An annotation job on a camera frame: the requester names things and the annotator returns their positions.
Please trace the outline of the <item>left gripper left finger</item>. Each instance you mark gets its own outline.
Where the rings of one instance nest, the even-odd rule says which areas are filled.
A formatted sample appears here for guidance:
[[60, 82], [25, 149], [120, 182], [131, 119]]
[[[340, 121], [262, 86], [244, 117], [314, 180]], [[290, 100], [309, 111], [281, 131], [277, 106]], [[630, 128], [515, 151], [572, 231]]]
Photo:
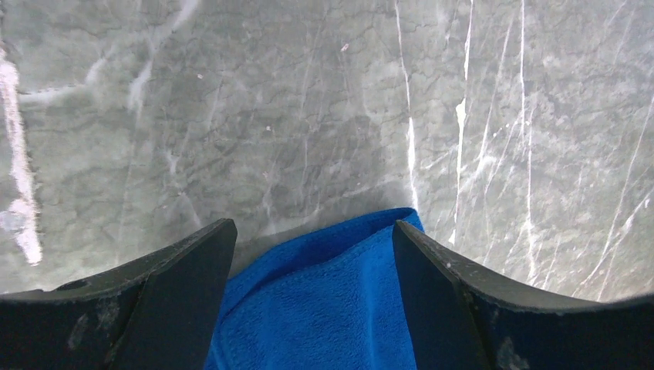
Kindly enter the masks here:
[[237, 229], [189, 237], [52, 291], [1, 297], [3, 369], [201, 369]]

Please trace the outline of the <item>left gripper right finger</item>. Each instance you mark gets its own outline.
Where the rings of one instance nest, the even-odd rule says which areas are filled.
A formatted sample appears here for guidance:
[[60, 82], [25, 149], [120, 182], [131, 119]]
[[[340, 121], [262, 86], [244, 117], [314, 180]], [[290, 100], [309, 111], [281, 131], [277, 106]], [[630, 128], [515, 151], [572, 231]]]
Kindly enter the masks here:
[[651, 369], [653, 297], [598, 303], [534, 288], [393, 228], [420, 369]]

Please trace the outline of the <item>blue towel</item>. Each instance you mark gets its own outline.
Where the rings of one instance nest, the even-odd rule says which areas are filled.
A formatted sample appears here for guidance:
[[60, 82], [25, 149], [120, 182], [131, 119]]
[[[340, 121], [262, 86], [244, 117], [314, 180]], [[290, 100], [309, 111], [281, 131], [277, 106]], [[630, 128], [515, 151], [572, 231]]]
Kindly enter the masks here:
[[208, 369], [413, 369], [393, 253], [414, 209], [347, 220], [273, 247], [225, 288]]

